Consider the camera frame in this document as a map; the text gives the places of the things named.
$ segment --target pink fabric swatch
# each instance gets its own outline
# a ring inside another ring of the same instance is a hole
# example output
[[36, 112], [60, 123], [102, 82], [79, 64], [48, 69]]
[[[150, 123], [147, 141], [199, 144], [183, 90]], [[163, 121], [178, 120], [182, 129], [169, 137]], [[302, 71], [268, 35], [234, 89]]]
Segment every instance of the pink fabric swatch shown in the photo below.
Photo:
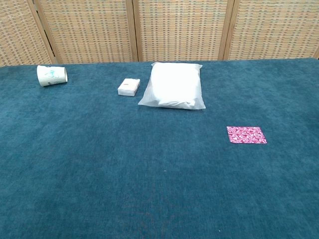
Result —
[[267, 143], [260, 127], [227, 126], [227, 131], [232, 143]]

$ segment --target white plastic package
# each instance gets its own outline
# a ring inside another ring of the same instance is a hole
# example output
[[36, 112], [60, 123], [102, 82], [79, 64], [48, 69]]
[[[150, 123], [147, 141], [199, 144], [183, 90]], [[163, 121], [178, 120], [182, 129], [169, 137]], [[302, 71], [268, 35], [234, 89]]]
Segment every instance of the white plastic package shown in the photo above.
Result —
[[135, 96], [139, 86], [139, 79], [125, 78], [122, 84], [118, 87], [118, 94], [121, 96]]
[[201, 95], [199, 64], [152, 64], [148, 86], [139, 105], [187, 110], [205, 109]]

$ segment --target wooden frame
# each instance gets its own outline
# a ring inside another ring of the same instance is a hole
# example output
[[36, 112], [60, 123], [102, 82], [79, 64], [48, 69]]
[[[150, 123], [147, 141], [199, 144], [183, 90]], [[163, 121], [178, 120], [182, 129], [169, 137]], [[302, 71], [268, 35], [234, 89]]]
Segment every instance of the wooden frame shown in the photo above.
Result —
[[228, 30], [229, 30], [229, 26], [230, 26], [230, 20], [232, 17], [234, 2], [235, 2], [235, 0], [228, 0], [228, 2], [227, 2], [227, 9], [226, 9], [226, 15], [225, 15], [225, 20], [224, 20], [223, 32], [222, 32], [221, 40], [220, 40], [218, 60], [224, 59], [225, 47], [226, 47]]
[[314, 53], [314, 58], [316, 58], [316, 59], [319, 58], [319, 46], [318, 46], [316, 52]]
[[49, 25], [48, 25], [48, 22], [47, 22], [47, 20], [46, 20], [46, 17], [45, 17], [45, 15], [44, 15], [44, 13], [43, 13], [43, 9], [42, 9], [42, 7], [41, 7], [41, 4], [40, 4], [39, 0], [33, 0], [33, 1], [34, 1], [34, 4], [35, 4], [35, 6], [36, 6], [36, 8], [37, 8], [37, 10], [38, 10], [39, 16], [40, 16], [40, 18], [41, 18], [41, 22], [42, 22], [42, 24], [43, 24], [43, 27], [44, 27], [44, 30], [45, 30], [45, 32], [46, 32], [46, 35], [47, 35], [47, 37], [48, 37], [48, 39], [49, 39], [49, 42], [51, 43], [51, 47], [52, 47], [52, 50], [53, 50], [53, 52], [54, 52], [56, 61], [57, 61], [57, 63], [63, 63], [63, 62], [62, 62], [62, 59], [61, 59], [61, 56], [60, 56], [60, 53], [59, 53], [59, 51], [58, 51], [58, 48], [56, 47], [55, 42], [54, 42], [54, 40], [53, 40], [51, 31], [50, 31], [50, 27], [49, 27]]
[[133, 0], [126, 0], [126, 9], [127, 9], [127, 14], [128, 14], [132, 59], [133, 59], [133, 61], [139, 61], [137, 40], [136, 40], [136, 24], [135, 24], [135, 19], [134, 19]]
[[55, 57], [54, 57], [54, 55], [53, 55], [53, 52], [52, 52], [52, 50], [51, 50], [50, 43], [49, 43], [48, 39], [46, 38], [44, 29], [43, 29], [42, 24], [41, 24], [41, 21], [40, 21], [40, 18], [39, 18], [38, 14], [36, 13], [36, 10], [35, 10], [35, 8], [34, 8], [35, 6], [34, 6], [32, 0], [27, 0], [27, 3], [28, 3], [28, 5], [29, 5], [29, 7], [30, 7], [30, 11], [31, 11], [32, 16], [33, 16], [33, 18], [34, 18], [34, 21], [35, 21], [35, 23], [36, 23], [36, 26], [38, 27], [38, 30], [39, 30], [39, 33], [40, 33], [41, 38], [42, 38], [42, 40], [43, 40], [45, 49], [46, 49], [47, 52], [48, 52], [48, 55], [49, 55], [49, 58], [50, 58], [51, 62], [54, 64], [54, 63], [56, 63], [56, 59], [55, 59]]
[[139, 61], [143, 61], [139, 0], [132, 0], [132, 1], [133, 1], [133, 9], [134, 9], [134, 22], [135, 22], [135, 34], [136, 34], [136, 46], [137, 46], [137, 52], [138, 52], [138, 59]]
[[233, 38], [233, 33], [234, 33], [234, 28], [235, 28], [235, 23], [236, 23], [236, 18], [237, 18], [237, 12], [238, 12], [238, 8], [239, 8], [239, 2], [240, 2], [240, 0], [234, 0], [232, 12], [231, 12], [231, 18], [229, 20], [229, 27], [228, 27], [227, 37], [226, 37], [227, 39], [226, 39], [226, 43], [225, 43], [223, 60], [228, 60], [230, 45], [231, 45], [231, 41]]

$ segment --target wicker folding screen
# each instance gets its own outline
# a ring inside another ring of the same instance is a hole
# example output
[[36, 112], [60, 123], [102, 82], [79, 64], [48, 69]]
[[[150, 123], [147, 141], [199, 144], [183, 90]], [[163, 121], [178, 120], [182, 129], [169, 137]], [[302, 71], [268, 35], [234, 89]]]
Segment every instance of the wicker folding screen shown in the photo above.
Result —
[[130, 0], [34, 1], [60, 63], [137, 60]]
[[32, 0], [0, 1], [0, 66], [52, 63], [52, 51], [32, 5]]
[[227, 0], [133, 0], [140, 61], [217, 60]]
[[235, 0], [224, 59], [313, 57], [318, 0]]

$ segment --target carpeted table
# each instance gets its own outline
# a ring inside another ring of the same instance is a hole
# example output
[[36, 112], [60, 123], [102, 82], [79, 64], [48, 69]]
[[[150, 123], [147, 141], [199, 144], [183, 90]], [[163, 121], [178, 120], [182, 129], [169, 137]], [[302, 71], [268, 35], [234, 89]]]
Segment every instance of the carpeted table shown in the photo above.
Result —
[[200, 111], [138, 106], [150, 63], [66, 65], [46, 88], [0, 68], [0, 238], [319, 238], [319, 61], [200, 63]]

